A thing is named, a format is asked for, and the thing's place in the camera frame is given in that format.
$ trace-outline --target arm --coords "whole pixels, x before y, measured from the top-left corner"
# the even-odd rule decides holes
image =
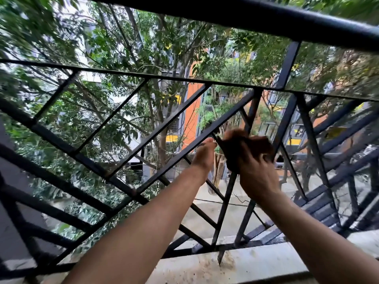
[[[198,147],[191,166],[99,240],[63,283],[145,283],[206,181],[215,146],[207,139]]]
[[[379,262],[294,204],[279,188],[274,165],[245,144],[240,183],[286,235],[320,284],[379,283]]]

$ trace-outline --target brown cloth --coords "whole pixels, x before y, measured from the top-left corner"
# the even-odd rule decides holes
[[[244,157],[241,143],[250,149],[252,156],[258,159],[261,154],[272,155],[274,149],[266,136],[250,136],[242,129],[227,131],[224,139],[218,140],[226,158],[226,166],[231,172],[239,173],[238,157]]]

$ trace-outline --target railing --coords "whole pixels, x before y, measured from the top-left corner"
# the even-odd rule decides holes
[[[106,0],[115,3],[119,3],[119,0]],[[0,145],[0,157],[6,159],[7,161],[15,164],[21,169],[33,174],[37,178],[41,178],[44,181],[51,183],[57,188],[61,189],[64,192],[69,193],[78,200],[83,201],[84,203],[96,208],[98,211],[104,213],[104,217],[94,225],[91,225],[87,222],[77,219],[61,210],[58,210],[49,204],[36,199],[22,191],[17,190],[14,187],[11,187],[1,182],[0,189],[0,201],[7,210],[9,216],[14,222],[16,228],[22,236],[23,241],[25,242],[26,247],[28,248],[31,256],[36,260],[38,266],[35,268],[26,268],[18,270],[8,270],[4,265],[0,268],[0,279],[11,279],[17,277],[30,277],[35,275],[45,275],[58,272],[69,271],[75,263],[68,264],[59,264],[67,255],[69,255],[75,248],[77,248],[83,241],[85,241],[89,236],[95,233],[99,228],[101,228],[109,219],[114,217],[118,212],[120,212],[124,207],[130,204],[132,201],[137,201],[138,203],[144,205],[149,202],[142,193],[148,189],[155,181],[161,181],[164,185],[169,185],[169,181],[164,178],[164,174],[168,172],[173,166],[178,162],[184,159],[186,162],[190,163],[187,155],[189,152],[194,150],[203,140],[208,136],[214,137],[216,140],[218,138],[215,136],[214,132],[223,125],[228,119],[230,119],[235,114],[241,114],[241,117],[245,121],[244,129],[247,133],[250,133],[253,121],[257,114],[257,109],[259,101],[261,100],[264,90],[270,91],[280,91],[288,92],[291,94],[285,112],[282,115],[281,122],[277,128],[275,138],[273,140],[274,146],[274,155],[278,151],[281,151],[282,156],[285,162],[288,163],[288,170],[293,177],[294,183],[298,189],[298,193],[295,195],[294,202],[303,207],[309,214],[311,214],[316,219],[322,221],[325,225],[331,227],[340,234],[347,236],[352,228],[364,230],[370,224],[372,218],[376,215],[379,210],[379,202],[373,203],[375,197],[379,192],[378,185],[378,158],[379,158],[379,149],[373,150],[371,153],[363,156],[358,161],[354,163],[346,164],[346,161],[349,160],[353,155],[362,151],[368,144],[378,139],[379,135],[372,134],[366,138],[363,142],[357,143],[342,154],[333,158],[327,165],[323,161],[323,155],[328,153],[330,150],[335,148],[337,145],[343,143],[346,139],[350,138],[352,135],[357,133],[359,130],[377,120],[379,117],[379,109],[374,109],[370,114],[366,115],[364,118],[360,119],[358,122],[350,126],[347,130],[341,133],[334,139],[331,139],[319,145],[317,141],[317,136],[324,132],[327,128],[332,126],[334,123],[342,119],[346,114],[350,113],[354,108],[361,104],[364,99],[358,98],[343,98],[340,96],[326,96],[318,95],[314,93],[307,92],[296,92],[292,90],[285,89],[287,80],[289,78],[292,66],[294,64],[296,55],[298,53],[301,40],[311,41],[311,42],[321,42],[329,45],[358,48],[370,51],[378,51],[379,48],[379,29],[371,27],[368,25],[363,25],[359,23],[354,23],[338,18],[332,18],[316,13],[304,12],[301,10],[280,7],[275,4],[268,4],[260,2],[257,0],[230,0],[235,2],[235,5],[238,8],[246,11],[239,14],[239,18],[224,18],[221,14],[216,14],[212,10],[209,11],[206,9],[204,14],[202,10],[190,10],[189,8],[183,8],[183,10],[170,9],[169,6],[163,6],[160,2],[153,0],[151,2],[142,3],[140,0],[127,0],[128,6],[132,6],[138,9],[150,10],[158,13],[165,13],[176,15],[178,13],[183,17],[209,21],[212,23],[219,23],[227,26],[234,26],[237,28],[245,29],[254,29],[257,31],[262,31],[265,33],[277,34],[281,36],[291,37],[293,41],[288,49],[287,55],[284,58],[282,69],[275,87],[263,87],[256,85],[245,85],[245,84],[235,84],[227,82],[216,82],[216,81],[205,81],[205,80],[196,80],[196,79],[187,79],[187,78],[176,78],[170,76],[155,76],[143,73],[132,73],[132,72],[122,72],[122,71],[111,71],[111,70],[101,70],[94,68],[82,68],[75,66],[65,66],[59,64],[46,64],[46,63],[35,63],[28,61],[15,61],[2,59],[0,63],[12,63],[25,66],[37,66],[37,67],[50,67],[58,69],[72,70],[72,75],[65,80],[56,90],[56,92],[51,96],[50,100],[40,109],[40,111],[32,118],[27,115],[25,112],[16,108],[13,104],[8,102],[5,99],[0,100],[0,110],[9,115],[11,118],[15,119],[17,122],[21,123],[23,126],[30,129],[32,132],[39,135],[45,141],[49,142],[77,162],[83,164],[86,168],[90,169],[98,176],[102,177],[105,181],[111,183],[121,191],[123,191],[127,197],[114,208],[104,204],[102,201],[93,198],[88,195],[86,192],[83,192],[79,188],[75,187],[73,184],[62,180],[59,176],[47,171],[44,168],[41,168],[30,162],[25,157],[18,155],[11,149]],[[254,20],[247,19],[247,16],[254,16],[256,20],[262,16],[267,22],[255,22]],[[275,18],[280,19],[281,25],[278,27]],[[289,31],[286,29],[286,25],[291,24],[292,22],[299,21],[304,24],[307,28],[300,31]],[[69,85],[69,83],[77,76],[81,71],[95,72],[95,73],[106,73],[106,74],[115,74],[115,75],[127,75],[127,76],[136,76],[143,81],[138,85],[135,90],[128,95],[126,100],[112,113],[109,117],[78,147],[73,147],[72,145],[66,143],[64,140],[57,137],[49,129],[42,126],[38,123],[38,120],[41,116],[49,109],[54,102],[59,99],[60,94],[64,89]],[[145,138],[130,154],[124,159],[123,163],[118,167],[112,170],[105,170],[94,161],[86,157],[81,153],[81,150],[95,137],[95,135],[115,116],[115,114],[122,109],[122,107],[134,96],[139,90],[148,82],[150,79],[166,79],[173,81],[185,81],[185,82],[196,82],[203,84],[203,86],[197,90],[191,97],[189,97],[185,102],[183,102],[178,110],[173,112],[165,121],[154,129],[154,131]],[[116,173],[126,165],[132,157],[138,154],[152,139],[157,136],[164,128],[170,125],[170,123],[177,119],[178,116],[187,109],[194,101],[196,101],[210,86],[212,85],[226,85],[233,87],[244,87],[250,89],[248,93],[242,97],[227,113],[222,115],[219,119],[214,121],[207,129],[205,129],[192,143],[182,149],[178,154],[173,156],[168,163],[157,171],[152,177],[150,177],[145,183],[143,183],[138,189],[132,189],[127,184],[120,181]],[[336,112],[330,114],[327,119],[322,123],[313,127],[312,121],[309,116],[309,111],[323,102],[326,98],[340,98],[350,100],[345,106],[337,110]],[[244,106],[250,103],[249,112],[244,111]],[[322,180],[322,185],[317,187],[314,190],[306,193],[303,190],[301,181],[298,179],[294,167],[290,161],[290,157],[285,150],[283,144],[283,139],[286,136],[288,127],[291,122],[291,118],[295,111],[300,113],[301,119],[304,124],[304,128],[307,134],[308,146],[312,151],[312,156],[317,166],[317,170],[320,173],[320,178]],[[354,179],[352,176],[354,173],[363,167],[369,165],[371,167],[370,177],[371,177],[371,191],[370,193],[358,203],[357,200],[357,191],[355,188]],[[338,173],[329,178],[327,173],[331,170],[340,167]],[[227,207],[232,195],[233,187],[237,178],[236,173],[232,173],[230,176],[229,183],[227,185],[226,193],[223,195],[217,187],[215,187],[209,180],[207,184],[214,190],[214,192],[222,200],[222,207],[217,222],[213,221],[204,211],[202,211],[195,204],[191,205],[191,208],[199,214],[205,221],[207,221],[214,229],[215,233],[213,235],[211,244],[206,242],[204,239],[199,237],[197,234],[192,232],[190,229],[184,225],[180,225],[179,230],[181,230],[184,235],[173,241],[166,252],[163,255],[163,258],[178,257],[191,254],[200,254],[208,252],[219,252],[218,261],[219,263],[222,260],[222,256],[226,250],[237,249],[243,247],[253,247],[259,245],[266,245],[270,243],[277,243],[278,241],[283,241],[278,238],[281,234],[279,229],[274,229],[271,232],[264,235],[264,237],[257,239],[257,236],[262,234],[264,231],[272,227],[274,224],[271,221],[263,222],[260,218],[261,225],[249,233],[245,233],[245,229],[249,222],[250,217],[254,213],[256,217],[258,215],[255,213],[255,202],[251,200],[246,209],[246,213],[242,220],[242,223],[237,232],[234,243],[228,244],[217,244],[221,226],[223,224]],[[337,185],[342,185],[348,183],[349,193],[351,196],[353,213],[348,219],[341,224],[338,217],[338,211],[334,204],[334,197],[332,194],[332,189]],[[35,227],[27,223],[16,205],[16,203],[22,203],[24,205],[30,206],[41,213],[49,215],[53,218],[59,219],[64,223],[72,225],[84,232],[77,240],[69,240],[61,235],[50,232],[46,229]],[[364,215],[362,214],[365,209],[371,205],[371,208]],[[357,221],[360,217],[360,221],[356,223],[353,227],[353,223]],[[61,247],[65,248],[65,251],[57,257],[52,257],[51,255],[46,255],[39,251],[36,248],[35,243],[33,242],[33,237],[43,239],[45,241],[54,243]],[[183,244],[188,239],[193,239],[198,242],[192,248],[188,249],[177,249],[181,244]]]

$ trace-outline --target person's left arm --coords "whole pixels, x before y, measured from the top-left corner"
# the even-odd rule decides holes
[[[213,166],[212,139],[197,148],[191,166],[148,204],[100,239],[63,284],[145,283],[177,232]]]

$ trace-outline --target person's left hand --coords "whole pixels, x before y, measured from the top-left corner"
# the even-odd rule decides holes
[[[215,158],[215,148],[217,143],[213,142],[213,138],[209,137],[201,143],[196,149],[195,157],[191,166],[198,166],[205,170],[206,174],[213,168]]]

